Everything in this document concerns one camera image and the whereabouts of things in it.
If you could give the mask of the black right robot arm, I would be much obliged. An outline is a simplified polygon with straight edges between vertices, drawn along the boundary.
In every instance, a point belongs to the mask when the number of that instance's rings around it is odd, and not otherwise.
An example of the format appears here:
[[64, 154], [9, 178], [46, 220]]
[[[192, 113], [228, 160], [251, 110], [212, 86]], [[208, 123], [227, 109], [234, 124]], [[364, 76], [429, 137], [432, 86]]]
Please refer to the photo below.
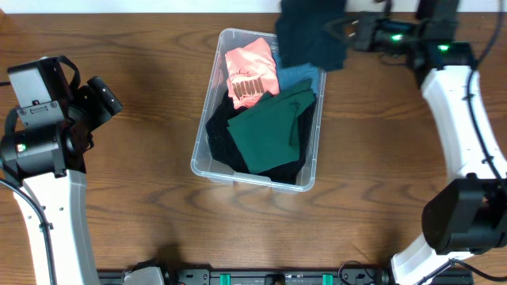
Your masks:
[[467, 259], [506, 244], [506, 160], [480, 91], [482, 58], [455, 38], [457, 0], [422, 1], [415, 22], [391, 11], [329, 21], [326, 31], [357, 51], [404, 55], [436, 122], [447, 186], [424, 207], [421, 234], [388, 268], [345, 284], [465, 284], [478, 270]]

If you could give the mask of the dark navy garment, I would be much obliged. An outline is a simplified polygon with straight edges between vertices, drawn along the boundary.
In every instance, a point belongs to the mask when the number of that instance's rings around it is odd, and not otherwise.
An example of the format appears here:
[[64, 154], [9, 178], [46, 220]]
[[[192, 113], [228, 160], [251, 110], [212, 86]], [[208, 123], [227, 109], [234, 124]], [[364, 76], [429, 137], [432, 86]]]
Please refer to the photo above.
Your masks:
[[345, 0], [281, 0], [275, 30], [283, 67], [310, 63], [325, 71], [340, 70], [346, 45], [332, 37], [326, 24], [345, 16]]

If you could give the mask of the clear plastic storage bin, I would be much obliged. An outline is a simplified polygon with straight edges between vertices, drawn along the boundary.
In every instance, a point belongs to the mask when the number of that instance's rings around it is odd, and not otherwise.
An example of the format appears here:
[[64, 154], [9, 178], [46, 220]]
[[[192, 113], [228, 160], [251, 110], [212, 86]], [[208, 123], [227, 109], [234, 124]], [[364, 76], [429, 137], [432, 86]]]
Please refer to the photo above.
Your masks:
[[305, 153], [306, 162], [299, 171], [294, 184], [278, 183], [270, 180], [268, 177], [237, 173], [228, 165], [212, 158], [205, 124], [209, 121], [216, 108], [220, 105], [223, 95], [227, 90], [228, 73], [225, 54], [229, 50], [242, 48], [247, 44], [254, 42], [258, 38], [265, 39], [270, 45], [271, 50], [273, 52], [278, 52], [277, 38], [276, 35], [272, 33], [255, 32], [238, 28], [226, 28], [219, 34], [215, 59], [208, 84], [208, 91], [190, 162], [191, 170], [197, 176], [208, 178], [210, 181], [216, 183], [234, 184], [238, 182], [255, 184], [272, 188], [275, 192], [290, 194], [307, 192], [314, 186], [317, 169], [322, 105], [326, 87], [326, 72], [323, 69], [318, 71], [318, 79], [316, 81], [316, 108], [311, 123], [311, 133], [308, 147]]

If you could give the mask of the black knit garment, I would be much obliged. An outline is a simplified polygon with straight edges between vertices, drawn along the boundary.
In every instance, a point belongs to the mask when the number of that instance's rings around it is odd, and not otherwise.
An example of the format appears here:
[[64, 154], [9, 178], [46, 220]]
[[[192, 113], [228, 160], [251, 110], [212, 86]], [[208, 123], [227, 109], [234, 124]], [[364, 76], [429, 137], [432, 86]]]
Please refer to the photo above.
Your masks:
[[[239, 173], [250, 174], [247, 165], [234, 143], [231, 134], [227, 130], [227, 121], [240, 115], [246, 110], [245, 107], [234, 109], [233, 100], [228, 96], [228, 91], [221, 96], [221, 102], [215, 109], [213, 115], [205, 124], [208, 135], [208, 145], [212, 158], [218, 162], [231, 167]], [[299, 151], [298, 161], [278, 165], [259, 173], [260, 176], [269, 177], [274, 182], [295, 184], [298, 173], [306, 163], [307, 149], [313, 124], [316, 103], [312, 103], [305, 111], [298, 116], [299, 125]]]

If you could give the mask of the dark green garment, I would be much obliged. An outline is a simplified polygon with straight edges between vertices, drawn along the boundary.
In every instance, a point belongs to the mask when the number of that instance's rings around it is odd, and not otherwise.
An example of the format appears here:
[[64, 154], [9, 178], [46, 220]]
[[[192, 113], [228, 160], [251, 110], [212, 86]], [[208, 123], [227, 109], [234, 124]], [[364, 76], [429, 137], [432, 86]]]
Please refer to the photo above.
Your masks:
[[300, 159], [299, 116], [315, 103], [310, 79], [259, 101], [227, 121], [227, 130], [252, 174]]

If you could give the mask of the pink shirt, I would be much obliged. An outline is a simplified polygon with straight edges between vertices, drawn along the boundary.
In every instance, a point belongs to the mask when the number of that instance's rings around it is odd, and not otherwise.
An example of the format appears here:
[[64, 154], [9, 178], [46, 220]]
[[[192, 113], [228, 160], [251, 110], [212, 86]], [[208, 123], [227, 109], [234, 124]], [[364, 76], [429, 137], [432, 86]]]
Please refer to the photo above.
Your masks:
[[266, 92], [280, 92], [276, 62], [264, 38], [227, 51], [225, 60], [228, 96], [235, 109], [253, 107]]

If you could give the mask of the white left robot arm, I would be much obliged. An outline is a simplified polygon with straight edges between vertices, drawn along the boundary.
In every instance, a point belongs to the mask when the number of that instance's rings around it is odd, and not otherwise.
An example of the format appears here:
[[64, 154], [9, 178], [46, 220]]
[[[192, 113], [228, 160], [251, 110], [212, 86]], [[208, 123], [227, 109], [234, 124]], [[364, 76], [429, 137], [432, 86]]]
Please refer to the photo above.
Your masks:
[[1, 138], [1, 183], [14, 193], [38, 284], [98, 284], [86, 220], [84, 154], [93, 131], [122, 111], [103, 80], [81, 83], [65, 56], [8, 68], [18, 105]]

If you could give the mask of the blue cloth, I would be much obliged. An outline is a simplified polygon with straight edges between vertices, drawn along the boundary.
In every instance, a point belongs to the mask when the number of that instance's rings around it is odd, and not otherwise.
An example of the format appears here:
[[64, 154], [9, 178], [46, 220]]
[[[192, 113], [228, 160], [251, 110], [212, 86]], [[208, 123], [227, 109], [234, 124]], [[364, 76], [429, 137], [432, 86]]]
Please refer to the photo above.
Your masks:
[[316, 66], [305, 63], [298, 66], [282, 67], [281, 58], [278, 53], [273, 53], [273, 59], [276, 63], [276, 75], [280, 91], [285, 91], [298, 82], [310, 79], [312, 90], [315, 94], [318, 93], [320, 71]]

